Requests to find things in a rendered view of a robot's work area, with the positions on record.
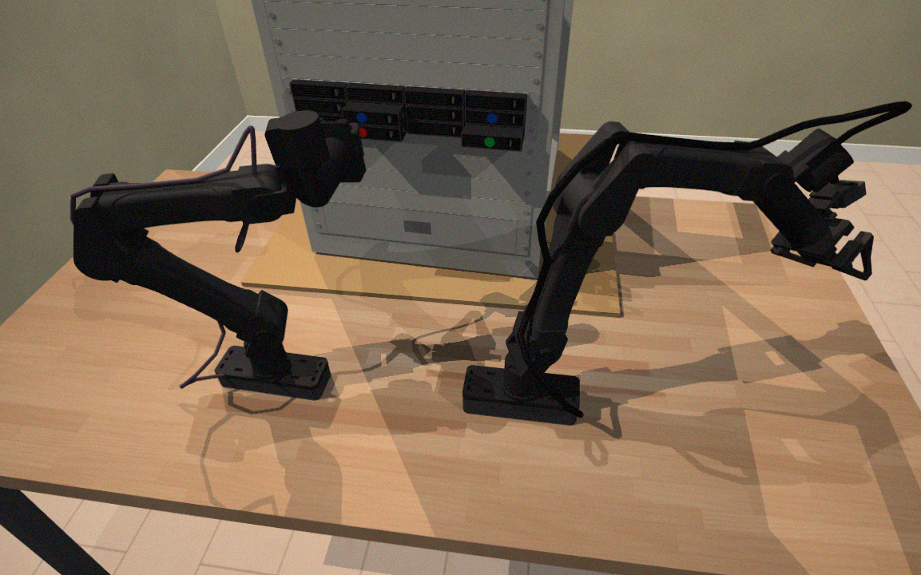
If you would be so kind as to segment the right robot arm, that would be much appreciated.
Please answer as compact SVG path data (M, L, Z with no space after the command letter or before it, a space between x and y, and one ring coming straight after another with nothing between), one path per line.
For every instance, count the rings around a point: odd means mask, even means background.
M808 134L790 152L784 150L779 159L763 146L740 150L628 141L618 145L616 159L611 161L614 150L616 145L606 147L578 171L553 204L558 215L550 262L525 331L530 359L552 388L577 409L578 377L545 372L565 350L567 320L595 252L606 236L623 225L639 189L678 187L730 194L755 201L772 224L783 225L802 216L808 207L806 194L795 182L806 192L820 192L854 163L840 142L822 129ZM518 311L514 332L506 340L505 367L467 367L462 396L567 411L523 359L516 334L524 315L525 311Z

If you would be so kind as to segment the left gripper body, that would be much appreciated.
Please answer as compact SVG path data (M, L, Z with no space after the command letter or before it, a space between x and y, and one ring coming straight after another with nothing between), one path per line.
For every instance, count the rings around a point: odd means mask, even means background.
M329 160L334 161L342 180L340 182L360 182L366 172L360 139L357 133L351 132L348 119L325 121L322 117L320 123L323 135L328 143Z

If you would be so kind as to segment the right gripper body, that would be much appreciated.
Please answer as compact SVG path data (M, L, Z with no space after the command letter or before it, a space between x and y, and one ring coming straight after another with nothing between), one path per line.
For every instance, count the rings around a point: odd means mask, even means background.
M799 252L804 260L816 264L838 269L846 267L863 245L859 241L849 240L836 254L837 248L834 245L839 243L841 237L853 232L854 226L850 220L836 218L838 215L830 208L834 201L855 187L858 187L858 182L834 180L820 192L808 194L808 207L802 216L788 224L774 224L779 232L771 244L775 248Z

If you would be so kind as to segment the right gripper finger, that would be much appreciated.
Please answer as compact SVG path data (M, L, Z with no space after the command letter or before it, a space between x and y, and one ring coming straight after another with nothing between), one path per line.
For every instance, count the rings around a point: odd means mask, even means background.
M775 254L775 255L778 255L778 256L780 256L780 257L788 258L788 259L790 259L790 260L795 260L796 262L799 262L799 263L802 263L802 264L806 264L806 265L808 265L808 266L810 266L810 267L815 267L815 265L816 265L816 263L813 263L813 262L804 260L802 257L800 257L800 256L798 256L798 255L796 255L796 254L793 254L793 252L790 252L790 250L785 250L785 248L779 248L779 247L778 247L778 248L775 248L774 245L773 245L773 247L772 247L771 253L772 253L772 254Z
M855 254L855 257L853 257L853 259L851 259L851 261L848 262L848 265L846 267L844 267L843 269L832 267L832 269L837 270L838 272L846 273L848 274L848 276L857 277L860 280L865 280L865 281L868 280L868 278L872 274L871 250L872 250L873 240L874 240L874 236L873 234L871 234L871 232L859 232L859 234L857 234L857 237L854 239L854 241L859 241L859 243L862 243L863 247L859 249L857 254ZM861 255L861 258L862 258L864 272L858 272L857 269L853 268L853 261L855 258L857 258L859 254Z

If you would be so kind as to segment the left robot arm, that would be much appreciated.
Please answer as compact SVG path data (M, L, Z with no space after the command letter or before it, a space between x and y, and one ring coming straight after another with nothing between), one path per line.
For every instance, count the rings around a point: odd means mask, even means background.
M149 239L144 229L214 220L267 223L295 212L296 199L326 206L342 173L329 160L318 113L296 110L270 119L265 139L276 166L256 165L256 171L240 166L204 180L90 192L73 215L74 266L95 280L123 280L160 292L236 332L244 346L228 348L216 375L316 390L328 358L285 353L283 299L204 272Z

